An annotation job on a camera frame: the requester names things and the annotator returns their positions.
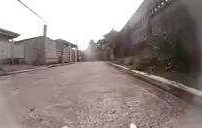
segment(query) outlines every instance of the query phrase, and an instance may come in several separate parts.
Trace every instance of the paved road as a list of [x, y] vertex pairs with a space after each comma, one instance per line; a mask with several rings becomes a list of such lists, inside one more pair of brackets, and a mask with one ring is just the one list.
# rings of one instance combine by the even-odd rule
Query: paved road
[[0, 128], [202, 128], [202, 109], [103, 62], [0, 77]]

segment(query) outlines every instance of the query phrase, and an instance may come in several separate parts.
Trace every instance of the sky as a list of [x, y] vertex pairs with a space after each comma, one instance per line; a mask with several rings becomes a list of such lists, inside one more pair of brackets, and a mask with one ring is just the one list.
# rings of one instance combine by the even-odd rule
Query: sky
[[[21, 0], [47, 24], [51, 39], [78, 42], [81, 50], [112, 29], [120, 31], [143, 0]], [[46, 24], [18, 0], [0, 0], [0, 28], [21, 34], [15, 40], [43, 35]]]

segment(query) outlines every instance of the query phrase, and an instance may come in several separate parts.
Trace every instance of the gray building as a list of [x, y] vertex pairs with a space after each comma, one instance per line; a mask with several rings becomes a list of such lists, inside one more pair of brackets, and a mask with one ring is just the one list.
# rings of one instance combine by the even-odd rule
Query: gray building
[[25, 49], [25, 62], [32, 65], [54, 64], [61, 62], [75, 62], [76, 45], [65, 40], [53, 40], [46, 36], [47, 27], [44, 26], [44, 35], [17, 41]]
[[25, 62], [32, 65], [58, 63], [56, 42], [45, 36], [38, 36], [16, 42], [24, 46]]
[[0, 28], [0, 64], [9, 64], [12, 58], [24, 58], [23, 47], [11, 41], [18, 36], [18, 33]]

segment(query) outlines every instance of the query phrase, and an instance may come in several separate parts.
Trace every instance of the curb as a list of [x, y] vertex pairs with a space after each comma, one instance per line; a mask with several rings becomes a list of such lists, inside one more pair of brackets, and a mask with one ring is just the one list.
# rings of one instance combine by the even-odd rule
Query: curb
[[31, 72], [31, 71], [42, 70], [42, 69], [53, 68], [53, 67], [64, 66], [64, 65], [70, 65], [70, 64], [74, 64], [74, 63], [53, 64], [53, 65], [47, 65], [47, 66], [33, 68], [33, 69], [26, 69], [26, 70], [13, 71], [13, 72], [4, 72], [4, 73], [1, 73], [0, 76], [7, 76], [7, 75], [12, 75], [12, 74], [24, 73], [24, 72]]
[[116, 67], [118, 69], [124, 70], [127, 73], [129, 73], [135, 77], [138, 77], [139, 79], [142, 79], [142, 80], [144, 80], [144, 81], [146, 81], [146, 82], [148, 82], [154, 86], [157, 86], [158, 88], [161, 88], [161, 89], [163, 89], [163, 90], [165, 90], [165, 91], [167, 91], [167, 92], [169, 92], [169, 93], [171, 93], [171, 94], [173, 94], [179, 98], [181, 98], [180, 97], [181, 95], [180, 94], [178, 95], [176, 93], [177, 92], [185, 92], [186, 95], [193, 96], [192, 102], [202, 104], [202, 91], [200, 91], [200, 90], [188, 87], [188, 86], [186, 86], [182, 83], [179, 83], [179, 82], [168, 80], [168, 79], [163, 78], [163, 77], [150, 75], [148, 73], [137, 71], [137, 70], [130, 70], [127, 67], [124, 67], [124, 66], [121, 66], [118, 64], [114, 64], [111, 62], [108, 62], [108, 64], [113, 66], [113, 67]]

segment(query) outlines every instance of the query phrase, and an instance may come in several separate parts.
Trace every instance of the roof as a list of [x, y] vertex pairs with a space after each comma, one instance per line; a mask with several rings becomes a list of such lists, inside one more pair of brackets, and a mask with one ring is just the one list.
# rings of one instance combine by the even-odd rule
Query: roof
[[20, 34], [18, 34], [18, 33], [11, 32], [9, 30], [5, 30], [2, 28], [0, 28], [0, 35], [8, 36], [10, 38], [16, 38], [16, 37], [20, 36]]
[[18, 41], [15, 41], [15, 43], [22, 43], [22, 42], [27, 41], [27, 40], [36, 39], [38, 37], [42, 37], [42, 36], [37, 36], [37, 37], [27, 38], [27, 39], [23, 39], [23, 40], [18, 40]]
[[67, 45], [67, 46], [71, 46], [71, 47], [78, 47], [77, 45], [75, 44], [72, 44], [66, 40], [63, 40], [63, 39], [57, 39], [55, 40], [57, 43], [63, 43], [64, 45]]
[[115, 30], [111, 30], [110, 32], [108, 32], [107, 34], [103, 35], [104, 37], [108, 38], [108, 37], [112, 37], [115, 36], [118, 32]]

